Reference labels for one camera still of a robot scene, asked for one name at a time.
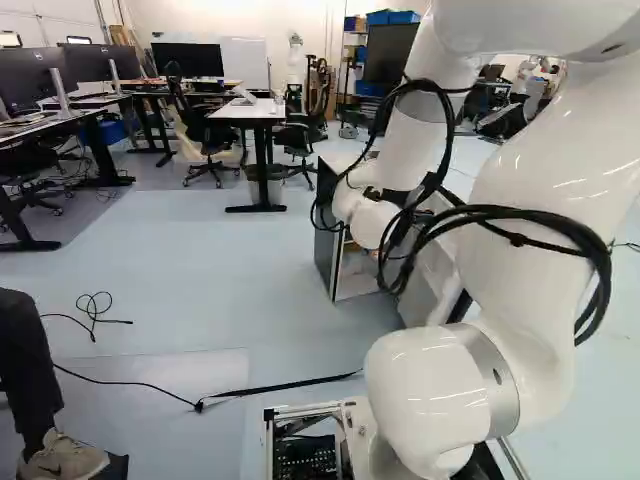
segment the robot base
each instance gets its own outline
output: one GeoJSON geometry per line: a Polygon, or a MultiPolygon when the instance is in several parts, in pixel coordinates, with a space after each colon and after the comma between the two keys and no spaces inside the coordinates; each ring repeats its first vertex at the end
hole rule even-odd
{"type": "MultiPolygon", "coordinates": [[[[263,438],[268,480],[421,480],[379,440],[365,397],[266,409],[263,438]]],[[[516,477],[527,478],[522,471],[516,477]]],[[[476,479],[504,480],[485,443],[476,445],[467,465],[451,477],[476,479]]]]}

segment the metal frame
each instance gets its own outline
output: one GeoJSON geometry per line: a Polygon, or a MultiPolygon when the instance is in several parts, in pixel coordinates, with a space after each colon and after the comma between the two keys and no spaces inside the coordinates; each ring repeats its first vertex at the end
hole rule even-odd
{"type": "MultiPolygon", "coordinates": [[[[295,430],[293,430],[290,435],[293,435],[295,432],[304,430],[305,428],[318,423],[318,421],[323,421],[328,418],[335,419],[337,426],[340,427],[340,422],[342,421],[342,419],[346,419],[347,422],[349,421],[350,414],[348,414],[348,410],[353,408],[354,406],[355,402],[349,401],[349,399],[347,399],[339,402],[334,401],[302,405],[298,407],[283,406],[265,409],[263,414],[264,421],[262,424],[262,436],[264,438],[264,447],[267,456],[265,479],[273,480],[273,451],[275,441],[274,433],[278,422],[286,420],[300,421],[299,425],[296,426],[295,430]]],[[[516,478],[518,478],[518,480],[532,480],[525,467],[523,466],[522,461],[516,454],[507,438],[499,437],[496,440],[516,478]]],[[[342,451],[340,448],[340,441],[341,440],[339,439],[339,437],[336,436],[337,474],[338,478],[342,479],[342,451]]]]}
{"type": "Polygon", "coordinates": [[[344,232],[344,230],[340,230],[333,236],[333,262],[331,263],[331,278],[329,279],[329,296],[333,303],[335,303],[336,298],[338,298],[338,289],[340,288],[340,269],[342,267],[342,254],[345,241],[344,232]]]}
{"type": "Polygon", "coordinates": [[[100,23],[100,30],[102,30],[104,41],[107,45],[111,45],[113,42],[111,41],[111,35],[109,35],[109,26],[107,25],[107,22],[104,19],[102,4],[100,3],[100,0],[93,0],[93,4],[96,8],[96,14],[98,15],[98,22],[100,23]]]}
{"type": "MultiPolygon", "coordinates": [[[[68,118],[58,118],[27,128],[22,132],[0,139],[0,147],[12,145],[16,142],[31,138],[38,138],[47,133],[58,130],[84,129],[87,135],[87,143],[91,148],[95,163],[98,166],[98,176],[89,177],[77,182],[73,187],[77,189],[96,189],[103,187],[129,186],[135,182],[135,177],[121,176],[118,174],[107,145],[102,139],[102,133],[97,117],[105,113],[106,109],[75,112],[68,118]]],[[[9,229],[18,239],[17,242],[0,244],[0,252],[24,252],[24,251],[51,251],[62,246],[60,242],[39,241],[31,235],[28,227],[20,217],[21,211],[16,209],[7,193],[0,187],[0,212],[9,229]]]]}

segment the white robotic arm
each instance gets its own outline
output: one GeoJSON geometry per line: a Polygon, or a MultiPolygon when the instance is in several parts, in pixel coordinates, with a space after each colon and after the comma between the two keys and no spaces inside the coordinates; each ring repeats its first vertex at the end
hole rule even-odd
{"type": "MultiPolygon", "coordinates": [[[[638,9],[632,0],[588,8],[575,0],[430,3],[405,69],[409,78],[464,89],[487,54],[570,62],[569,80],[552,104],[485,163],[470,203],[553,212],[612,240],[640,191],[632,120],[640,105],[638,9]],[[540,25],[547,27],[544,34],[540,25]]],[[[464,94],[450,98],[457,111],[464,94]]],[[[436,167],[445,132],[434,94],[411,92],[396,103],[378,159],[353,170],[334,195],[332,210],[350,224],[358,243],[378,248],[399,212],[364,198],[363,187],[416,188],[436,167]]],[[[572,246],[534,223],[493,224],[572,246]]],[[[392,333],[376,342],[366,362],[379,432],[406,467],[429,479],[455,470],[442,466],[452,453],[470,453],[475,443],[546,421],[566,406],[574,377],[573,322],[592,275],[584,258],[514,248],[477,225],[465,227],[459,239],[460,277],[482,316],[392,333]]]]}

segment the person's leg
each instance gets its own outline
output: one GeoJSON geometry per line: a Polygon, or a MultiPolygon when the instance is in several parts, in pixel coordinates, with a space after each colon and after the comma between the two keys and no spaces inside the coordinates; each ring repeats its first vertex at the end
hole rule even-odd
{"type": "Polygon", "coordinates": [[[19,480],[88,479],[109,465],[106,452],[55,429],[62,393],[33,299],[0,288],[0,379],[25,450],[19,480]]]}
{"type": "Polygon", "coordinates": [[[33,299],[6,289],[0,289],[0,378],[28,461],[42,450],[53,416],[64,404],[33,299]]]}

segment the keyboard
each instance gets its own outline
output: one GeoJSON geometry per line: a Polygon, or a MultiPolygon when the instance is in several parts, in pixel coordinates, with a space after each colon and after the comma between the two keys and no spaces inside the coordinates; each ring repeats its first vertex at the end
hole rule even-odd
{"type": "Polygon", "coordinates": [[[0,128],[28,127],[35,125],[36,123],[40,123],[47,118],[55,117],[56,115],[58,115],[58,112],[41,111],[37,113],[30,113],[29,115],[11,118],[4,122],[0,122],[0,128]]]}
{"type": "Polygon", "coordinates": [[[155,84],[131,84],[131,85],[123,85],[122,90],[124,92],[143,92],[143,93],[169,93],[169,88],[164,85],[155,85],[155,84]]]}
{"type": "Polygon", "coordinates": [[[13,137],[14,135],[17,135],[18,133],[20,133],[20,130],[9,129],[9,128],[6,128],[6,127],[0,127],[0,139],[1,138],[6,138],[6,137],[13,137]]]}
{"type": "Polygon", "coordinates": [[[254,106],[254,104],[251,103],[251,101],[247,100],[246,98],[236,98],[234,100],[231,100],[229,104],[234,107],[253,107],[254,106]]]}

